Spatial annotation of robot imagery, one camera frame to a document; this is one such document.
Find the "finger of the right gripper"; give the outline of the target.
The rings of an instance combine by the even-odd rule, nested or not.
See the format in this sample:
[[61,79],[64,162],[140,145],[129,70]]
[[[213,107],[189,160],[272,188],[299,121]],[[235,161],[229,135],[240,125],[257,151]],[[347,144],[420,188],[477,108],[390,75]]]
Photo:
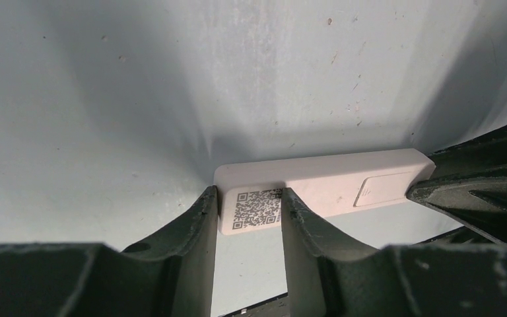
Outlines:
[[419,182],[407,198],[498,244],[507,244],[507,164]]
[[428,155],[433,178],[467,174],[507,164],[507,125]]

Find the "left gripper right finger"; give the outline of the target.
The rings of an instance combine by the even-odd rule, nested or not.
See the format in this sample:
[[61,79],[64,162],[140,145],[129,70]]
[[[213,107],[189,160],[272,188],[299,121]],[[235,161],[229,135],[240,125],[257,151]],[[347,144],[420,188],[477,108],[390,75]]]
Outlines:
[[292,316],[507,316],[507,244],[376,249],[290,188],[281,209]]

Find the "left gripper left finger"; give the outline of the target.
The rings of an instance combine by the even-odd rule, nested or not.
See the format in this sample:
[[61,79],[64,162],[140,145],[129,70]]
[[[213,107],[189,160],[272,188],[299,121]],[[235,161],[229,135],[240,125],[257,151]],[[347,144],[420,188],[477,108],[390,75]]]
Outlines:
[[209,316],[217,189],[118,252],[102,243],[0,244],[0,316]]

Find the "white battery cover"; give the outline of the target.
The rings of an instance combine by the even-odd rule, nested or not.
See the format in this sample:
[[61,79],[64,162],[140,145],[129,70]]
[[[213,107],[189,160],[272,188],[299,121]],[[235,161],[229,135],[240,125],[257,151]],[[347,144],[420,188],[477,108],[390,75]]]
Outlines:
[[413,179],[411,172],[366,178],[355,199],[354,206],[363,207],[403,199]]

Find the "white remote control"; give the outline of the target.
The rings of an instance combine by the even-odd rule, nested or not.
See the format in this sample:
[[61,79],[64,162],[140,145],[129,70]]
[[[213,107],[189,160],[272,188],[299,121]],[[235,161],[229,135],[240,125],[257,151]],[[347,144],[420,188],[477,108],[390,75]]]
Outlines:
[[[416,149],[223,165],[214,173],[219,191],[219,231],[233,235],[279,226],[285,188],[292,189],[324,218],[395,205],[405,202],[408,189],[429,179],[435,168],[433,161]],[[411,172],[414,179],[403,199],[354,206],[366,178],[405,172]]]

